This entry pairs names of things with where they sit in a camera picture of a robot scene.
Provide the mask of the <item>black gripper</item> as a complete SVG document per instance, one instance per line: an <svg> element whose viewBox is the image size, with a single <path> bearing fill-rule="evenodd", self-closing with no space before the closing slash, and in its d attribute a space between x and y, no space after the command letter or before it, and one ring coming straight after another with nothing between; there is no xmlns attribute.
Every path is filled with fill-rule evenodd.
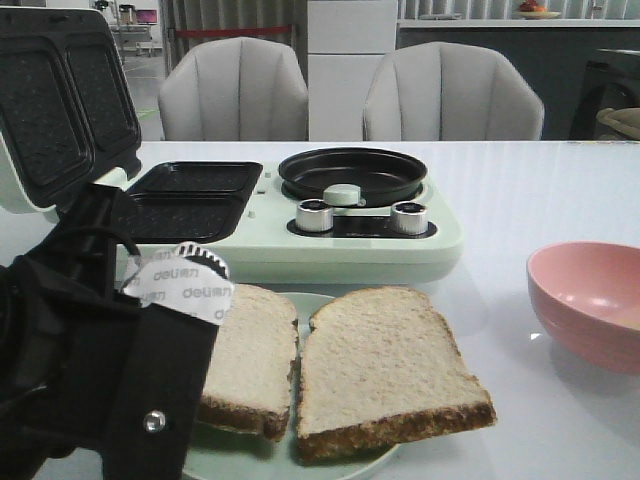
<svg viewBox="0 0 640 480"><path fill-rule="evenodd" d="M235 286L195 242L130 257L114 290L120 189L86 186L1 272L1 475L98 452L106 479L178 479Z"/></svg>

